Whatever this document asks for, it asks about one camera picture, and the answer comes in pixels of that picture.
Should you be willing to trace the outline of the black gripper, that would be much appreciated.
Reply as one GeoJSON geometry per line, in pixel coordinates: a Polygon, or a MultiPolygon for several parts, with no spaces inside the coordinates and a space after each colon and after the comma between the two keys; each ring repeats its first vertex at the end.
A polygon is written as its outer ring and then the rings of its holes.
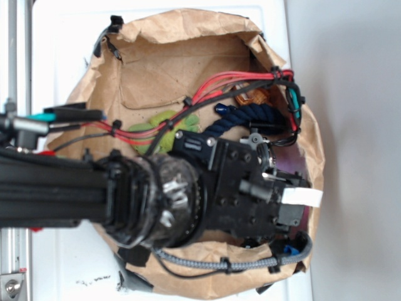
{"type": "Polygon", "coordinates": [[[286,188],[309,188],[299,174],[264,172],[250,146],[220,139],[209,164],[211,179],[206,229],[234,238],[286,239],[301,223],[305,207],[284,204],[286,188]]]}

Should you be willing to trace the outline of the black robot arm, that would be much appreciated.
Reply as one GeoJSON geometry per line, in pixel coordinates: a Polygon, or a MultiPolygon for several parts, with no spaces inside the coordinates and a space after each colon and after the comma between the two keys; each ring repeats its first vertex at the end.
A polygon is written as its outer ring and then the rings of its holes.
{"type": "Polygon", "coordinates": [[[299,224],[308,188],[299,174],[269,167],[247,144],[181,132],[169,153],[99,161],[1,151],[1,226],[100,224],[124,248],[177,248],[217,230],[270,239],[299,224]]]}

